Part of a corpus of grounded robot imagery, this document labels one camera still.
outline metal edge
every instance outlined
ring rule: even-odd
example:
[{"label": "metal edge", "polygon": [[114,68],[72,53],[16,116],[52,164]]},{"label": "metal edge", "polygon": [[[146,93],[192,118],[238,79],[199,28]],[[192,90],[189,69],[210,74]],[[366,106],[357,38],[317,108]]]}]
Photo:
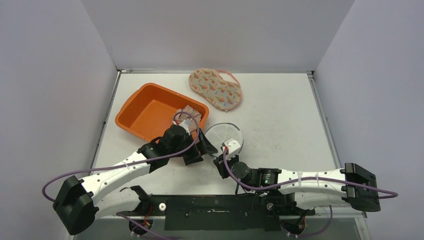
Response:
[{"label": "metal edge", "polygon": [[94,154],[94,157],[93,157],[93,160],[92,160],[92,164],[91,164],[92,168],[94,168],[96,166],[97,158],[99,156],[100,147],[102,146],[103,135],[105,134],[106,125],[108,124],[108,118],[109,118],[109,115],[111,113],[112,103],[114,102],[115,94],[117,93],[118,83],[119,83],[120,79],[121,79],[121,71],[118,70],[118,73],[116,75],[115,84],[113,86],[113,91],[112,91],[112,94],[110,96],[109,106],[107,108],[106,116],[105,116],[104,121],[103,121],[103,127],[101,129],[100,137],[98,138],[97,147],[95,149],[95,154]]},{"label": "metal edge", "polygon": [[365,218],[355,218],[356,226],[361,240],[371,240],[371,234]]},{"label": "metal edge", "polygon": [[[122,74],[190,74],[195,69],[185,69],[185,70],[165,70],[165,69],[122,69]],[[304,74],[305,71],[299,70],[299,71],[293,71],[293,70],[275,70],[275,69],[227,69],[233,74]]]},{"label": "metal edge", "polygon": [[318,108],[319,116],[321,118],[322,126],[324,127],[325,135],[327,137],[328,145],[330,146],[331,155],[335,166],[341,168],[340,160],[337,155],[336,147],[334,145],[333,137],[330,132],[329,124],[327,122],[326,115],[324,114],[323,106],[321,105],[320,97],[318,96],[317,88],[315,86],[315,79],[312,71],[306,72],[310,88],[312,89],[313,97],[315,98],[316,107]]},{"label": "metal edge", "polygon": [[[327,141],[330,146],[331,155],[333,157],[334,164],[337,168],[341,168],[339,156],[337,155],[336,146],[333,141],[333,137],[331,135],[330,127],[327,122],[326,115],[324,114],[323,106],[321,105],[320,97],[318,95],[317,87],[315,85],[314,72],[307,71],[306,72],[310,87],[312,89],[313,96],[315,98],[315,103],[318,108],[319,116],[321,118],[322,126],[324,127],[325,135],[327,136]],[[361,240],[371,240],[371,235],[368,230],[367,223],[365,219],[367,218],[366,212],[361,212],[360,217],[355,218],[356,227],[358,228],[359,236]]]}]

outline white knob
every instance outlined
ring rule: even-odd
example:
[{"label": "white knob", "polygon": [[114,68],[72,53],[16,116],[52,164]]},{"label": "white knob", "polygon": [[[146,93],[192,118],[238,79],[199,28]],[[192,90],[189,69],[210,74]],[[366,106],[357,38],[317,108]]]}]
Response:
[{"label": "white knob", "polygon": [[165,211],[167,209],[167,205],[165,203],[161,203],[159,204],[159,210],[161,210],[162,212]]}]

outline cable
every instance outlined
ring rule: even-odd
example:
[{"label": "cable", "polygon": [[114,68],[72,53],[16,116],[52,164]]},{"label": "cable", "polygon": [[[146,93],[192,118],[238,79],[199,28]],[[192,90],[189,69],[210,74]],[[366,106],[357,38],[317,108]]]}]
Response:
[{"label": "cable", "polygon": [[150,214],[152,214],[152,212],[153,212],[153,205],[150,205],[150,211],[147,213],[147,215],[144,215],[144,224],[147,224],[147,225],[149,225],[150,226],[150,223],[149,222],[147,222],[147,217],[148,216],[150,216]]},{"label": "cable", "polygon": [[287,231],[284,228],[283,225],[281,225],[281,227],[282,227],[282,229],[284,229],[287,232],[287,236],[294,236],[296,238],[306,238],[306,237],[311,237],[311,236],[315,236],[315,235],[318,235],[318,234],[322,234],[323,232],[325,232],[330,227],[331,223],[333,222],[333,209],[332,209],[331,205],[329,205],[329,207],[330,207],[330,219],[328,220],[327,224],[319,231],[297,235],[297,234],[293,234],[293,233]]},{"label": "cable", "polygon": [[[224,161],[225,168],[226,168],[228,174],[231,176],[231,178],[234,179],[234,181],[236,181],[236,183],[238,183],[240,186],[245,187],[246,189],[255,190],[255,191],[263,191],[263,190],[277,188],[277,187],[280,187],[280,186],[286,185],[286,184],[297,183],[299,181],[298,179],[292,179],[292,180],[280,182],[280,183],[269,185],[269,186],[263,186],[263,187],[254,187],[254,186],[249,186],[247,184],[244,184],[242,181],[237,179],[237,177],[233,174],[230,167],[228,166],[227,158],[226,158],[227,151],[228,151],[228,147],[225,147],[225,149],[222,151],[222,154],[223,154],[222,159]],[[334,182],[334,183],[339,183],[339,184],[346,184],[346,185],[351,185],[351,186],[355,186],[355,187],[360,187],[360,188],[363,188],[363,189],[369,189],[369,190],[376,191],[376,192],[383,193],[383,194],[389,194],[387,196],[380,196],[379,199],[391,199],[391,198],[396,198],[397,196],[399,196],[399,194],[394,192],[394,191],[383,190],[383,189],[372,187],[372,186],[362,185],[362,184],[359,184],[359,183],[356,183],[356,182],[343,181],[343,180],[338,180],[338,179],[333,179],[333,178],[328,178],[328,177],[306,176],[306,177],[300,178],[300,180],[301,181],[316,180],[317,178],[319,180],[322,180],[322,181]]]},{"label": "cable", "polygon": [[159,239],[164,239],[164,240],[174,240],[175,238],[173,238],[173,237],[166,237],[166,236],[162,236],[162,235],[159,235],[159,234],[157,234],[157,233],[155,233],[155,232],[153,232],[153,231],[150,231],[150,229],[148,229],[147,227],[144,227],[143,225],[141,225],[140,223],[138,223],[137,221],[135,221],[135,220],[133,220],[133,219],[131,219],[131,218],[129,218],[129,217],[127,217],[127,216],[125,216],[124,214],[122,214],[122,213],[117,213],[116,214],[117,216],[119,216],[119,217],[122,217],[122,218],[124,218],[124,219],[126,219],[126,220],[128,220],[128,221],[130,221],[131,223],[133,223],[133,224],[135,224],[137,227],[139,227],[139,228],[141,228],[141,229],[143,229],[144,231],[146,231],[146,232],[148,232],[149,234],[152,234],[152,235],[155,235],[156,237],[158,237]]},{"label": "cable", "polygon": [[158,157],[153,157],[153,158],[149,158],[146,160],[141,160],[141,161],[135,161],[135,162],[131,162],[131,163],[127,163],[127,164],[121,164],[121,165],[116,165],[116,166],[108,166],[108,167],[98,167],[98,168],[90,168],[90,169],[84,169],[84,170],[76,170],[76,171],[71,171],[68,173],[64,173],[62,175],[59,175],[55,178],[53,178],[52,180],[48,181],[43,187],[42,187],[42,195],[49,201],[54,202],[55,199],[53,199],[52,197],[50,197],[49,195],[47,195],[46,193],[46,188],[56,182],[57,180],[67,177],[67,176],[71,176],[71,175],[75,175],[75,174],[81,174],[81,173],[89,173],[89,172],[94,172],[94,171],[109,171],[109,170],[113,170],[113,169],[119,169],[119,168],[124,168],[127,166],[132,166],[132,165],[137,165],[137,164],[141,164],[141,163],[148,163],[148,162],[153,162],[153,161],[157,161],[157,160],[161,160],[161,159],[166,159],[166,158],[172,158],[172,157],[176,157],[182,153],[184,153],[185,151],[189,150],[191,147],[193,147],[197,140],[199,139],[199,135],[200,135],[200,128],[199,128],[199,124],[198,122],[195,120],[194,116],[192,116],[190,113],[185,112],[185,111],[180,111],[177,112],[174,116],[173,116],[173,120],[175,121],[175,118],[177,115],[180,114],[187,114],[191,119],[193,119],[193,122],[196,124],[196,137],[194,138],[194,141],[186,148],[184,148],[181,151],[172,153],[172,154],[168,154],[168,155],[164,155],[164,156],[158,156]]}]

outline round lid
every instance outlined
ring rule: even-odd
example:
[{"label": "round lid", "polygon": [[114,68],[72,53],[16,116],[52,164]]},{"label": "round lid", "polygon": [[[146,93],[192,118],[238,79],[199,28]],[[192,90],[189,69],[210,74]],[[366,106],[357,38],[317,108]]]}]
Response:
[{"label": "round lid", "polygon": [[221,154],[223,154],[221,147],[223,146],[223,143],[230,138],[233,138],[240,144],[241,148],[238,153],[242,151],[244,141],[242,131],[240,131],[240,129],[232,123],[224,122],[215,124],[205,132],[204,136],[207,140],[209,140],[210,144],[218,149],[218,153],[211,154],[214,158],[218,158]]}]

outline white arm segment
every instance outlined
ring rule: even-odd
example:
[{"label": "white arm segment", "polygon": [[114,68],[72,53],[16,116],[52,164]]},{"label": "white arm segment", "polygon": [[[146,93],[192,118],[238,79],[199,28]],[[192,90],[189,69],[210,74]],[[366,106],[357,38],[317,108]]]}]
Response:
[{"label": "white arm segment", "polygon": [[302,171],[289,171],[282,169],[281,173],[278,175],[278,182],[282,183],[289,180],[298,180],[300,178],[313,177],[313,180],[302,180],[296,181],[291,184],[282,185],[279,191],[282,194],[291,194],[291,193],[322,193],[322,194],[331,194],[339,197],[346,197],[346,192],[342,191],[342,187],[345,184],[318,180],[317,177],[336,179],[345,181],[345,175],[340,173],[340,169],[332,171],[314,171],[314,172],[302,172]]},{"label": "white arm segment", "polygon": [[99,211],[95,214],[95,219],[100,219],[105,216],[116,215],[116,213],[122,211],[133,211],[139,205],[139,195],[126,188],[120,192],[113,192],[106,195],[100,202],[97,203],[96,207]]},{"label": "white arm segment", "polygon": [[346,192],[342,191],[342,187],[345,184],[317,179],[317,177],[323,177],[345,181],[345,175],[340,173],[340,169],[320,172],[288,171],[282,169],[278,175],[278,182],[282,183],[304,177],[314,177],[316,179],[296,181],[291,184],[282,185],[279,189],[282,194],[295,193],[294,200],[296,201],[296,207],[307,210],[319,206],[349,205],[349,203],[342,200],[342,198],[347,197]]},{"label": "white arm segment", "polygon": [[340,196],[315,192],[296,192],[294,200],[296,201],[296,207],[303,210],[312,210],[315,207],[328,205],[349,205]]},{"label": "white arm segment", "polygon": [[[129,164],[141,160],[146,160],[146,157],[141,154],[134,152],[131,156],[126,158],[125,160],[115,164]],[[94,206],[97,206],[100,201],[113,190],[121,187],[125,183],[148,174],[150,171],[150,165],[147,163],[139,163],[127,167],[122,167],[118,169],[113,169],[109,171],[104,171],[100,173],[95,173],[90,176],[83,177],[81,179],[84,180],[82,186],[85,188],[87,193],[92,192],[93,196],[91,199],[93,200]]]}]

